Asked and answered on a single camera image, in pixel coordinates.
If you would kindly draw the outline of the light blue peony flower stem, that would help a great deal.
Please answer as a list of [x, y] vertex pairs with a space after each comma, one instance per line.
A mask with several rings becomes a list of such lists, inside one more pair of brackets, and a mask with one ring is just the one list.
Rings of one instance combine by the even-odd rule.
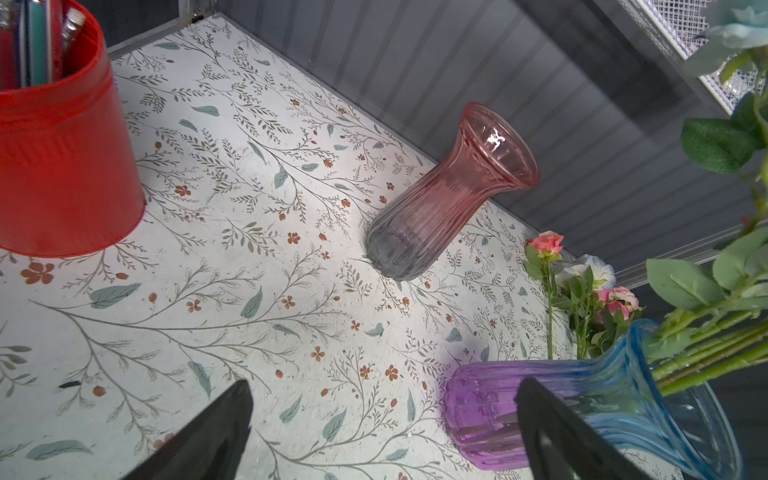
[[[708, 28], [700, 36], [706, 43], [683, 63], [688, 76], [717, 72], [725, 83], [742, 69], [756, 72], [767, 82], [767, 3], [765, 1], [713, 1], [703, 9]], [[741, 97], [727, 119], [689, 118], [684, 121], [681, 144], [694, 163], [711, 172], [731, 174], [757, 151], [767, 148], [767, 90]]]

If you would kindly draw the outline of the purple blue glass vase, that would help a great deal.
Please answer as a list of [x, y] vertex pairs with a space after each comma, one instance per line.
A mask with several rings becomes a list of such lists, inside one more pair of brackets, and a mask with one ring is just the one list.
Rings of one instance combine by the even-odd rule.
[[663, 396], [645, 358], [657, 326], [636, 321], [596, 359], [480, 362], [446, 384], [443, 418], [461, 455], [482, 470], [528, 465], [515, 401], [532, 377], [619, 451], [651, 454], [698, 479], [743, 479], [731, 425], [708, 384]]

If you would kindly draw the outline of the cream pink rose stem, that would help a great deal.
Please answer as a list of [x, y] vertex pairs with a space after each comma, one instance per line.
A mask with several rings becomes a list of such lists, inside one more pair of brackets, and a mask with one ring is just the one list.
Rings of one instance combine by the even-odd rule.
[[674, 307], [644, 351], [663, 396], [767, 362], [767, 229], [731, 242], [709, 268], [646, 262], [653, 291]]

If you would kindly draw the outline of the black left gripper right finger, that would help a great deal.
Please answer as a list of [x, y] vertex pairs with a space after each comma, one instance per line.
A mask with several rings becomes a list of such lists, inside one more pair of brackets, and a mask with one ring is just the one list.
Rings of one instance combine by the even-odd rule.
[[517, 417], [529, 467], [536, 479], [646, 479], [538, 380], [522, 380]]

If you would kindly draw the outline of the white blue rose stem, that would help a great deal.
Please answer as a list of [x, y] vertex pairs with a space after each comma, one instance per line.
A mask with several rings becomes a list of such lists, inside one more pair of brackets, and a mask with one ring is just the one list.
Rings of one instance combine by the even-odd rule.
[[564, 263], [556, 271], [553, 305], [568, 317], [580, 360], [600, 356], [614, 340], [608, 294], [615, 282], [613, 267], [593, 255]]

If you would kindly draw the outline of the pink grey glass vase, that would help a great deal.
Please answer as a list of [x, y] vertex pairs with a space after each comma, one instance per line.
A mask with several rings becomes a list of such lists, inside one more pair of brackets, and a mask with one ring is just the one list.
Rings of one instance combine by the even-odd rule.
[[371, 265], [384, 277], [425, 273], [492, 196], [540, 181], [534, 156], [500, 115], [465, 105], [449, 155], [387, 205], [366, 232]]

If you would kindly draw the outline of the magenta rose stem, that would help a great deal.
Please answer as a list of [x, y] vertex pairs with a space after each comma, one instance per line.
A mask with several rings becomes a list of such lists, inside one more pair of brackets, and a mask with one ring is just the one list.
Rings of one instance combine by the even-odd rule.
[[562, 260], [564, 237], [553, 231], [540, 233], [525, 247], [524, 268], [528, 275], [543, 285], [547, 300], [547, 356], [554, 359], [554, 312], [553, 298], [557, 295], [554, 264]]

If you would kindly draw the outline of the pale pink rose stem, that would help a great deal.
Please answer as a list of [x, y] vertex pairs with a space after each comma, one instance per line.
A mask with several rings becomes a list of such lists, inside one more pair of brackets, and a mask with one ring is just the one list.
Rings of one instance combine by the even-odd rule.
[[595, 292], [596, 305], [589, 327], [589, 353], [597, 358], [609, 350], [638, 318], [642, 308], [635, 294], [625, 287]]

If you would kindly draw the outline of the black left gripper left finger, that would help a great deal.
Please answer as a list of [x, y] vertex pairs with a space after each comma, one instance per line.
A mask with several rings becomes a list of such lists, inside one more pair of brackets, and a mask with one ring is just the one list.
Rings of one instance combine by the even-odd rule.
[[253, 398], [238, 380], [126, 475], [128, 479], [233, 479], [250, 435]]

